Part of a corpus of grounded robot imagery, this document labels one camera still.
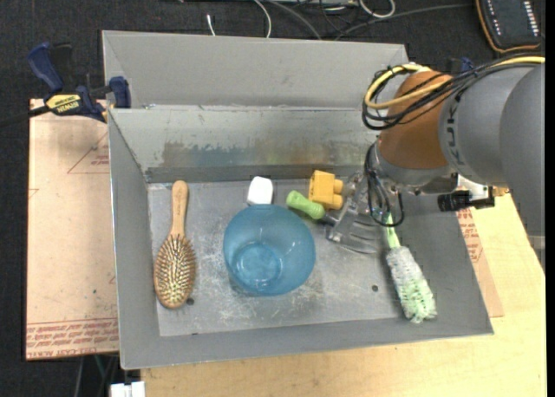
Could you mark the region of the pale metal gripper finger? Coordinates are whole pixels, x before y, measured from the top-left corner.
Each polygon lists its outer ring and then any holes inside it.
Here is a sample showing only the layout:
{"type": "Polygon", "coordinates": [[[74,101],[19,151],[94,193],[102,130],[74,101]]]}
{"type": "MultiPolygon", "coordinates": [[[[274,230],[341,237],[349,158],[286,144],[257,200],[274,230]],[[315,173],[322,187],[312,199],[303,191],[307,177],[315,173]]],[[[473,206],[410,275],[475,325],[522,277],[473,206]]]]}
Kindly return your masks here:
{"type": "Polygon", "coordinates": [[[350,210],[329,210],[323,217],[323,223],[336,231],[347,231],[352,225],[350,210]]]}
{"type": "Polygon", "coordinates": [[[362,254],[375,254],[378,252],[378,247],[373,240],[353,236],[351,233],[342,234],[331,226],[326,227],[326,238],[330,242],[350,251],[362,254]]]}

